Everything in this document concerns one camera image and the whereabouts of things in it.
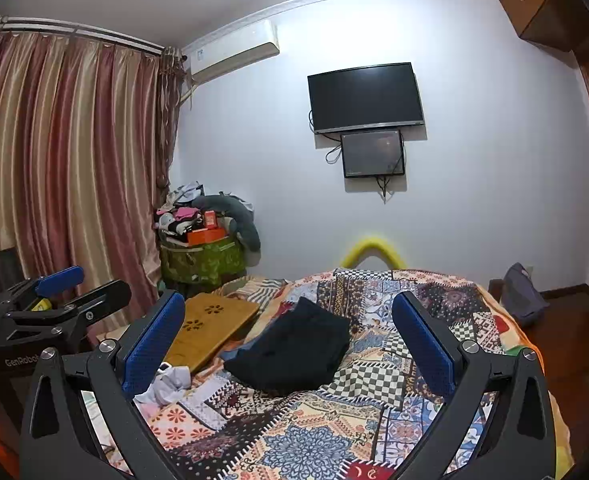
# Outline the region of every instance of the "white wall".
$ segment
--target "white wall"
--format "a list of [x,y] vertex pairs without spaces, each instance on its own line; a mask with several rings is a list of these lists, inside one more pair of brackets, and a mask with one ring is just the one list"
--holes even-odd
[[[361,237],[409,266],[487,285],[516,261],[540,289],[589,274],[589,118],[575,69],[515,34],[498,0],[329,0],[274,17],[281,54],[198,88],[181,112],[173,184],[255,204],[253,273],[331,269]],[[383,204],[345,181],[309,130],[306,76],[411,61],[425,129]]]

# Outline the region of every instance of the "silver bolt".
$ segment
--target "silver bolt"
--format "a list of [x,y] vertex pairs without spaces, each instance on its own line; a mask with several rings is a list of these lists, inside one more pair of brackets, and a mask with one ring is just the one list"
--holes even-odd
[[41,359],[51,359],[56,354],[56,348],[49,346],[41,351]]
[[537,352],[535,352],[532,348],[524,348],[524,357],[529,361],[536,361]]
[[461,346],[468,354],[476,354],[479,351],[479,345],[470,339],[466,339]]
[[104,354],[107,354],[108,352],[113,351],[115,346],[116,342],[114,339],[106,339],[100,343],[98,349],[101,350]]

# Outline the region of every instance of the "tv screen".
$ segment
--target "tv screen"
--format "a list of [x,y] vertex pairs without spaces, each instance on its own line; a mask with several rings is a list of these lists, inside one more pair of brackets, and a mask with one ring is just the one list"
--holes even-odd
[[316,134],[423,124],[410,63],[309,75],[308,90]]
[[375,130],[341,135],[343,175],[402,175],[405,173],[403,143],[399,130]]

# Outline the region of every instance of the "air conditioner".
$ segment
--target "air conditioner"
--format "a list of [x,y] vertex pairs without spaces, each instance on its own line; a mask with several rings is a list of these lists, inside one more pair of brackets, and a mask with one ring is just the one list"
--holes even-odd
[[190,70],[194,82],[201,84],[278,53],[276,30],[270,20],[263,20],[191,52]]

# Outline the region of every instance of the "blue gripper pad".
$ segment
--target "blue gripper pad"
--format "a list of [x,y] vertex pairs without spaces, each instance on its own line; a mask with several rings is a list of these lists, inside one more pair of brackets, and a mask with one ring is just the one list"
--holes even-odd
[[185,316],[183,296],[172,294],[124,361],[122,389],[127,398],[148,389]]
[[67,269],[50,274],[50,276],[41,278],[34,291],[41,298],[52,298],[64,290],[69,290],[80,285],[83,283],[84,277],[81,267],[68,267]]
[[393,322],[430,391],[450,397],[455,392],[453,362],[402,294],[393,300]]

